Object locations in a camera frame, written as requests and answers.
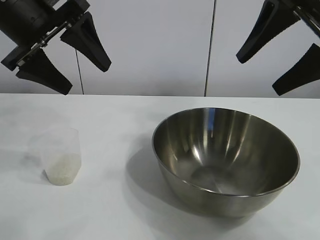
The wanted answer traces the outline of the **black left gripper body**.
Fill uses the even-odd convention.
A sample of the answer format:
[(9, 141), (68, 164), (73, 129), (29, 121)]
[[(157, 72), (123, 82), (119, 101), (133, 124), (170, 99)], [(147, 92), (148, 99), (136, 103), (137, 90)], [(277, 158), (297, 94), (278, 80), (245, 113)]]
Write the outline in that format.
[(0, 30), (16, 47), (1, 61), (10, 71), (30, 55), (33, 48), (41, 48), (64, 28), (74, 25), (90, 7), (86, 0), (68, 0), (58, 9), (55, 0), (2, 0), (0, 2)]

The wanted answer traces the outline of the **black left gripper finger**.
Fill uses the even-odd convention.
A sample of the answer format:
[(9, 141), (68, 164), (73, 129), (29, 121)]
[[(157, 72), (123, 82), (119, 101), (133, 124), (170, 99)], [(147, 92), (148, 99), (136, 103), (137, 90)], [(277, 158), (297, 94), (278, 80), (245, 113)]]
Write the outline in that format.
[(41, 48), (28, 55), (24, 63), (18, 68), (17, 78), (38, 83), (63, 95), (67, 95), (73, 86), (55, 68)]
[(102, 72), (109, 70), (112, 62), (98, 37), (90, 12), (85, 12), (60, 40), (82, 53)]

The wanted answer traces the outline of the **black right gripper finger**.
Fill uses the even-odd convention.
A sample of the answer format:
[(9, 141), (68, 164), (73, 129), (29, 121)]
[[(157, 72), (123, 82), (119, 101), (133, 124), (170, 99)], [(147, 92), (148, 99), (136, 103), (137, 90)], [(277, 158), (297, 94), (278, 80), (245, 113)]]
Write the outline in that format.
[(313, 43), (302, 58), (272, 85), (278, 96), (320, 79), (320, 47)]
[(298, 22), (300, 18), (281, 0), (263, 2), (257, 21), (236, 57), (246, 63), (269, 41)]

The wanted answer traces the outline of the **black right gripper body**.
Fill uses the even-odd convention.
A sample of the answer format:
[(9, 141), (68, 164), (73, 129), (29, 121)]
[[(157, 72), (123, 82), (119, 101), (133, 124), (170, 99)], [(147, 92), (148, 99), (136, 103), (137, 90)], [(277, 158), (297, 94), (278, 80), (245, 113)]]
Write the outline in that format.
[(320, 1), (288, 0), (287, 5), (294, 17), (302, 20), (319, 38), (320, 37)]

